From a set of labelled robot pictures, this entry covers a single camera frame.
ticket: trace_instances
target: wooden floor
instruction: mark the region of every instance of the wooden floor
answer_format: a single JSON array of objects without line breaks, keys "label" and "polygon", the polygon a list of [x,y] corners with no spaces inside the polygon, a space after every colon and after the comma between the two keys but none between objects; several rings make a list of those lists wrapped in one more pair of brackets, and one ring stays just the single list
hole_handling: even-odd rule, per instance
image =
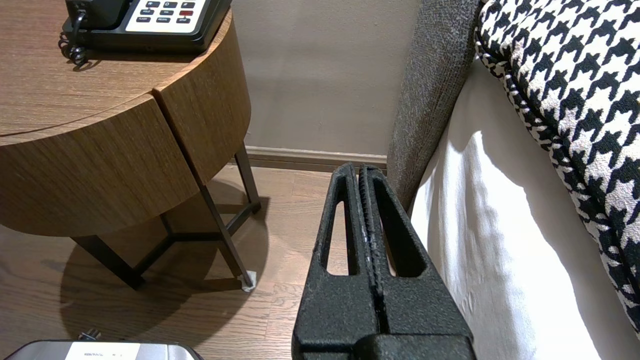
[{"label": "wooden floor", "polygon": [[[102,339],[177,341],[204,359],[290,359],[291,332],[307,276],[330,175],[254,168],[262,210],[234,235],[249,270],[251,293],[219,291],[231,276],[213,243],[176,244],[133,291],[69,238],[46,238],[0,227],[0,358],[40,339],[75,338],[96,328]],[[244,201],[235,166],[210,184],[221,212]],[[170,213],[178,231],[211,229],[194,198]],[[337,216],[329,270],[346,273],[344,220]],[[158,219],[103,236],[135,264],[165,236]]]}]

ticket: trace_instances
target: phone keypad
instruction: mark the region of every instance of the phone keypad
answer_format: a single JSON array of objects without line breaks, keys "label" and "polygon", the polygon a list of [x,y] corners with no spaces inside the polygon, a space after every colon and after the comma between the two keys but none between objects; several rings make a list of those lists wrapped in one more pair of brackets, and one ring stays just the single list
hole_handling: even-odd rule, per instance
[{"label": "phone keypad", "polygon": [[[195,30],[205,0],[144,1],[140,0],[136,12],[144,17],[132,18],[126,31],[151,33],[190,33]],[[158,15],[152,8],[161,8]],[[188,9],[175,12],[170,9]]]}]

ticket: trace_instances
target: phone cord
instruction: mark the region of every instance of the phone cord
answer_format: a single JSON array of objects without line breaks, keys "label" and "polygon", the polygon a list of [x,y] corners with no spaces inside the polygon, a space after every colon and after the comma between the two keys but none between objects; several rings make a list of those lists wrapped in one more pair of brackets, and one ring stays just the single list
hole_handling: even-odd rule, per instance
[{"label": "phone cord", "polygon": [[78,33],[80,32],[80,23],[84,20],[86,12],[78,12],[75,25],[73,25],[73,32],[71,33],[71,39],[68,39],[65,32],[60,33],[60,40],[58,41],[58,47],[62,52],[62,55],[71,60],[74,64],[82,66],[87,62],[86,49],[83,46],[77,46],[76,41]]}]

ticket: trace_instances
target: gray upholstered headboard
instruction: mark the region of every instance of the gray upholstered headboard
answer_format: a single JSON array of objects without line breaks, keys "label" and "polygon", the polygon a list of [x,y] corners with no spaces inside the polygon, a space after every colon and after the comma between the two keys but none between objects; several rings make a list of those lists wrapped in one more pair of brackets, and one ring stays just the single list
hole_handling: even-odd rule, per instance
[{"label": "gray upholstered headboard", "polygon": [[449,121],[473,60],[479,0],[422,0],[404,70],[387,175],[405,209]]}]

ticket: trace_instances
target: round side table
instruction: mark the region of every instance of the round side table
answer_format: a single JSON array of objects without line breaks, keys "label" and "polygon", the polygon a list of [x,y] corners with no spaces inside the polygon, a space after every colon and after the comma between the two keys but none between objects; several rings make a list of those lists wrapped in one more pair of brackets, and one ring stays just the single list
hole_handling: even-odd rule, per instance
[{"label": "round side table", "polygon": [[[58,49],[60,0],[0,4],[0,224],[69,236],[132,288],[176,241],[221,241],[252,287],[231,236],[260,209],[244,136],[251,104],[229,10],[200,56]],[[249,203],[225,224],[206,184],[236,158]],[[200,193],[217,233],[174,233],[164,214]],[[160,217],[167,237],[129,266],[96,234]]]}]

